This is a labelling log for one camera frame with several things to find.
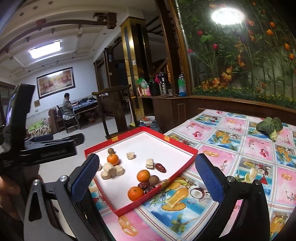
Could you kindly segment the brown kiwi fruit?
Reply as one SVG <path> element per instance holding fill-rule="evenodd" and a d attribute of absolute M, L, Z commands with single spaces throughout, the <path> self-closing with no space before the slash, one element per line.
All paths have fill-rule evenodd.
<path fill-rule="evenodd" d="M 156 175 L 152 175 L 149 177 L 149 183 L 151 185 L 157 185 L 159 183 L 159 177 Z"/>

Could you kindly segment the steel thermos flask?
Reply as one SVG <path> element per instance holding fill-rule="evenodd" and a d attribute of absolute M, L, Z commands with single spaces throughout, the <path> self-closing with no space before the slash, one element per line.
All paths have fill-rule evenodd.
<path fill-rule="evenodd" d="M 161 86 L 161 95 L 166 95 L 168 94 L 168 88 L 167 88 L 167 73 L 165 72 L 160 72 L 159 73 L 159 81 L 160 81 L 160 86 Z"/>

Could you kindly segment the red shallow box tray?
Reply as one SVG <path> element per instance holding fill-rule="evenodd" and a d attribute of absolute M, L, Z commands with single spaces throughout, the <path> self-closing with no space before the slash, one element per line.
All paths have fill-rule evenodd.
<path fill-rule="evenodd" d="M 99 156 L 100 164 L 104 165 L 107 162 L 109 148 L 116 152 L 125 173 L 103 180 L 98 172 L 94 181 L 104 200 L 117 216 L 122 216 L 151 199 L 182 174 L 195 161 L 198 153 L 193 147 L 142 126 L 85 149 L 84 154 L 96 154 Z M 134 152 L 135 158 L 129 160 L 126 156 L 128 152 Z M 150 170 L 150 174 L 158 176 L 161 182 L 148 194 L 131 201 L 127 192 L 131 187 L 138 185 L 137 173 L 146 168 L 146 160 L 149 158 L 153 159 L 155 164 L 162 164 L 166 173 L 161 173 L 157 169 Z"/>

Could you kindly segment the red jujube upper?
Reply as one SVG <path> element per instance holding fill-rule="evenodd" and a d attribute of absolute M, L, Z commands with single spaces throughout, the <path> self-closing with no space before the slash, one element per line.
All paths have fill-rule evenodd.
<path fill-rule="evenodd" d="M 161 172 L 161 173 L 166 173 L 166 169 L 165 169 L 165 167 L 164 167 L 162 164 L 160 164 L 160 163 L 156 163 L 156 164 L 155 164 L 155 168 L 156 168 L 159 172 Z"/>

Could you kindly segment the red jujube lower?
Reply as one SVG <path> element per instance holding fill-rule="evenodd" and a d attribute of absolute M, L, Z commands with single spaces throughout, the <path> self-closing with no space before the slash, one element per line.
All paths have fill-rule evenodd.
<path fill-rule="evenodd" d="M 152 190 L 154 190 L 155 188 L 156 188 L 156 186 L 151 185 L 144 191 L 144 193 L 147 194 L 147 193 L 151 192 Z"/>

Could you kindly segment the large orange tangerine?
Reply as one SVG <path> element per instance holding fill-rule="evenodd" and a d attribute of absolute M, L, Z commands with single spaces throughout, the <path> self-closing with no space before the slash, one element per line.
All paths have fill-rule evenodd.
<path fill-rule="evenodd" d="M 150 172 L 148 170 L 141 170 L 137 173 L 137 180 L 139 182 L 146 182 L 150 178 Z"/>

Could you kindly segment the patterned sofa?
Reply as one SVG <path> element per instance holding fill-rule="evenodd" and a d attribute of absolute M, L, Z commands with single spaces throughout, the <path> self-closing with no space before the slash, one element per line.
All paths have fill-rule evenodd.
<path fill-rule="evenodd" d="M 46 121 L 46 119 L 41 119 L 27 128 L 27 137 L 39 137 L 50 134 L 51 132 L 51 122 Z"/>

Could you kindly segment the small orange tangerine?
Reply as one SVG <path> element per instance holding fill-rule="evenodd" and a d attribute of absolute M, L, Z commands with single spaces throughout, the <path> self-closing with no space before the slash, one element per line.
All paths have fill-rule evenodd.
<path fill-rule="evenodd" d="M 117 156 L 117 154 L 109 154 L 107 156 L 107 162 L 112 164 L 113 166 L 116 166 L 119 164 L 119 157 Z"/>

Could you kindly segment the framed landscape painting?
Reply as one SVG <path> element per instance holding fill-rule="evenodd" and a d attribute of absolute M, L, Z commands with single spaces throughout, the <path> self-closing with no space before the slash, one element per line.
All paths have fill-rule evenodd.
<path fill-rule="evenodd" d="M 39 98 L 51 96 L 72 88 L 75 88 L 73 67 L 37 77 Z"/>

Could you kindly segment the seated person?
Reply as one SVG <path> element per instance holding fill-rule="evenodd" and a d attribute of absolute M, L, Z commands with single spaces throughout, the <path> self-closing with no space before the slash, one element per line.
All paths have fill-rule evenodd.
<path fill-rule="evenodd" d="M 73 105 L 70 102 L 70 94 L 65 93 L 64 94 L 64 100 L 63 100 L 63 119 L 64 120 L 70 120 L 74 118 L 74 111 L 73 111 Z"/>

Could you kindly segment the white chunk centre left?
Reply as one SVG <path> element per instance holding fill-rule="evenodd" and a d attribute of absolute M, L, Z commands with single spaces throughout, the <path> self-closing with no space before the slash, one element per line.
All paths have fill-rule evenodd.
<path fill-rule="evenodd" d="M 134 152 L 128 152 L 128 153 L 126 154 L 126 156 L 127 156 L 127 158 L 128 158 L 129 160 L 132 160 L 132 159 L 135 158 L 135 153 L 134 153 Z"/>

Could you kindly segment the green leafy vegetable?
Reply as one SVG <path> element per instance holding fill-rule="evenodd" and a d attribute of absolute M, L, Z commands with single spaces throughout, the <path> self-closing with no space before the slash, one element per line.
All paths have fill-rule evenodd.
<path fill-rule="evenodd" d="M 283 124 L 278 117 L 267 117 L 256 126 L 257 131 L 266 133 L 273 142 L 276 141 L 278 132 L 282 129 Z"/>

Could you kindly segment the dark dining table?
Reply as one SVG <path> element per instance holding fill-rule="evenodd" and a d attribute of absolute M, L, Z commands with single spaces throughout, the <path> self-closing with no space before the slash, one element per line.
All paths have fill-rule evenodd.
<path fill-rule="evenodd" d="M 81 115 L 85 112 L 94 110 L 97 108 L 97 106 L 98 106 L 98 101 L 94 97 L 91 97 L 90 99 L 86 100 L 85 102 L 78 103 L 77 105 L 73 106 L 75 121 L 77 122 L 79 129 L 81 129 L 82 126 L 79 123 L 78 115 Z"/>

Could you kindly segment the dark red jujube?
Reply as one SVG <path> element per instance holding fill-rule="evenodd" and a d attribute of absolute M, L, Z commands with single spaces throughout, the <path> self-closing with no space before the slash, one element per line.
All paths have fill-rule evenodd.
<path fill-rule="evenodd" d="M 147 190 L 150 186 L 150 183 L 145 181 L 145 182 L 140 182 L 138 185 L 137 185 L 139 188 L 141 188 L 143 191 Z"/>

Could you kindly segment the brown longan fruit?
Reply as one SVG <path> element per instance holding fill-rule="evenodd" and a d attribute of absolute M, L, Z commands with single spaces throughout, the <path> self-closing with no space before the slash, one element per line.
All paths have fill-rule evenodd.
<path fill-rule="evenodd" d="M 108 154 L 114 154 L 114 149 L 113 149 L 113 148 L 109 148 L 109 149 L 107 150 L 107 152 L 108 152 Z"/>

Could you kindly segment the flower mural panel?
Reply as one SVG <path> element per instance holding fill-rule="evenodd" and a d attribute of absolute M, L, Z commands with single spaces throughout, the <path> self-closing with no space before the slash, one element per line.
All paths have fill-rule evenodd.
<path fill-rule="evenodd" d="M 269 1 L 176 1 L 192 93 L 295 108 L 295 31 Z"/>

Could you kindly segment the dark wooden chair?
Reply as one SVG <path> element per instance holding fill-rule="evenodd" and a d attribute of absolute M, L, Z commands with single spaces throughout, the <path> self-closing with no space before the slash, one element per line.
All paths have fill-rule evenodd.
<path fill-rule="evenodd" d="M 118 135 L 121 135 L 122 133 L 128 132 L 133 130 L 134 128 L 139 127 L 139 121 L 137 120 L 135 109 L 132 103 L 132 96 L 130 94 L 130 88 L 132 87 L 131 84 L 125 85 L 125 86 L 115 86 L 110 88 L 105 88 L 103 90 L 100 90 L 98 92 L 92 92 L 92 95 L 96 96 L 97 102 L 98 102 L 98 111 L 101 118 L 101 121 L 103 123 L 104 131 L 105 131 L 105 138 L 107 140 L 110 140 Z M 125 119 L 125 111 L 123 108 L 123 94 L 126 94 L 128 97 L 128 103 L 130 107 L 130 113 L 132 117 L 132 122 L 127 125 L 126 119 Z M 113 117 L 115 119 L 117 132 L 115 133 L 109 133 L 106 120 L 105 120 L 105 114 L 103 112 L 103 95 L 108 94 L 109 98 L 109 104 L 111 107 L 111 112 L 113 114 Z"/>

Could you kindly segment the ceiling light panel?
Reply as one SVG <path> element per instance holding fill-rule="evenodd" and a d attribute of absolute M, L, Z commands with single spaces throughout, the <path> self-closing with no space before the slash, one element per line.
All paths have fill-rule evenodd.
<path fill-rule="evenodd" d="M 44 45 L 42 47 L 32 48 L 29 50 L 29 54 L 33 59 L 37 59 L 37 58 L 47 56 L 59 51 L 61 51 L 61 42 L 55 41 L 51 44 Z"/>

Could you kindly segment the orange tangerine near edge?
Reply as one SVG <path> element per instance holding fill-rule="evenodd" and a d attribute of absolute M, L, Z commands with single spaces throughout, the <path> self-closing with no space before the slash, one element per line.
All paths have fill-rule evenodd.
<path fill-rule="evenodd" d="M 144 196 L 144 190 L 140 187 L 133 186 L 128 190 L 127 196 L 131 201 L 136 201 Z"/>

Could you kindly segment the clear plastic water bottle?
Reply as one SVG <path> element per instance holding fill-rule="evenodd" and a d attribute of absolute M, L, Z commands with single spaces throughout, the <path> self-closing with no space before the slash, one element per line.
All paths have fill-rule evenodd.
<path fill-rule="evenodd" d="M 178 77 L 178 88 L 179 88 L 179 96 L 185 97 L 186 93 L 186 82 L 183 73 L 181 73 Z"/>

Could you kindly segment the green snack bag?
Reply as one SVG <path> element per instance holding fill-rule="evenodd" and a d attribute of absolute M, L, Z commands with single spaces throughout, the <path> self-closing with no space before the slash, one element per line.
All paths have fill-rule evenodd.
<path fill-rule="evenodd" d="M 137 83 L 140 85 L 142 89 L 146 89 L 148 87 L 148 83 L 145 81 L 143 77 L 138 78 Z"/>

